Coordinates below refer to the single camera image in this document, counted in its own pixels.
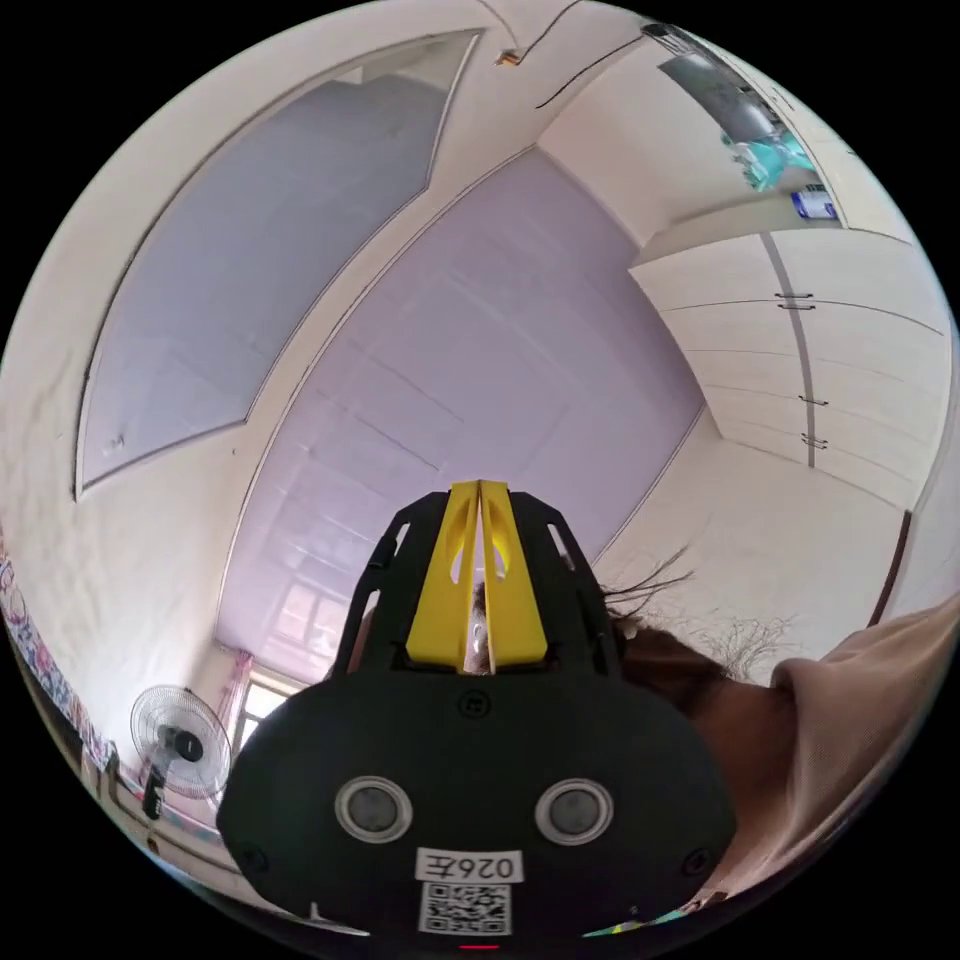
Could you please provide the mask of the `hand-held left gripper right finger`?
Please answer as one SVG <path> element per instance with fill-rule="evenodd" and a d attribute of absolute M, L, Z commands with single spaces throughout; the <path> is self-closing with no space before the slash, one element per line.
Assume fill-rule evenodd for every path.
<path fill-rule="evenodd" d="M 507 485 L 482 480 L 479 504 L 491 670 L 539 664 L 547 639 Z"/>

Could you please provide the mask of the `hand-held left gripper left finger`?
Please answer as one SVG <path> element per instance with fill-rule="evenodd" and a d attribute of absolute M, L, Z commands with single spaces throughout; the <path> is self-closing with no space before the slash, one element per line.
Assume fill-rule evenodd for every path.
<path fill-rule="evenodd" d="M 480 484 L 453 485 L 405 644 L 419 665 L 461 672 L 467 655 Z"/>

